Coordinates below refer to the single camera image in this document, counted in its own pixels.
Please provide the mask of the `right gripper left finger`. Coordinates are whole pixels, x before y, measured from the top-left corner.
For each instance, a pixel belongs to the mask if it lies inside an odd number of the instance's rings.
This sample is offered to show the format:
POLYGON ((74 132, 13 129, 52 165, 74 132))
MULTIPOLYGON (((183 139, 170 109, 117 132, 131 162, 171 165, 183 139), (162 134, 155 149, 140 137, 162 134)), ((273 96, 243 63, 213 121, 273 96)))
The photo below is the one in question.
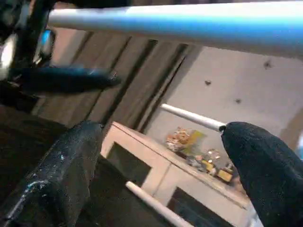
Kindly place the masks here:
POLYGON ((75 226, 90 197, 102 131, 100 123, 83 121, 62 134, 4 201, 0 225, 75 226))

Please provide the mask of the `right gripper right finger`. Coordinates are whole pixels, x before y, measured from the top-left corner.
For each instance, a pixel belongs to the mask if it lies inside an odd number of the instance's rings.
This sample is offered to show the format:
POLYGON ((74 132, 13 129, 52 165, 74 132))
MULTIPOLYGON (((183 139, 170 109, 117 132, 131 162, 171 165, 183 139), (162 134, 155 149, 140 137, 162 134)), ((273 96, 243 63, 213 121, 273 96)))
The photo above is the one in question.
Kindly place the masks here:
POLYGON ((278 137, 247 122, 221 134, 241 184, 265 227, 303 225, 303 162, 278 137))

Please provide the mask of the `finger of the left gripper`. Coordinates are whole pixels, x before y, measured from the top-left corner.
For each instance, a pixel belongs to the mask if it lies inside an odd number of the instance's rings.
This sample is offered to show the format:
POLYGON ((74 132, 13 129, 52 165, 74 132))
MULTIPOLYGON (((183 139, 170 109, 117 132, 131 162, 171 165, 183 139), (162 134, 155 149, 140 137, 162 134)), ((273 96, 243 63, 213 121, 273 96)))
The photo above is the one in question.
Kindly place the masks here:
POLYGON ((79 8, 119 8, 129 6, 130 0, 72 0, 79 8))

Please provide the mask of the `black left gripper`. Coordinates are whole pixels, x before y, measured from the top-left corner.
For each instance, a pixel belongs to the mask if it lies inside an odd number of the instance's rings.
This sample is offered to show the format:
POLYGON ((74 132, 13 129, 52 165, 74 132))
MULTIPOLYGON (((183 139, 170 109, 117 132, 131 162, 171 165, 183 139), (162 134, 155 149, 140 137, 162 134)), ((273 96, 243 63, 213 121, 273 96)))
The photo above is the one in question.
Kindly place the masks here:
POLYGON ((42 67, 52 58, 55 34, 46 27, 54 5, 54 0, 0 2, 0 70, 11 69, 9 80, 33 93, 82 93, 119 85, 119 76, 107 70, 42 67))

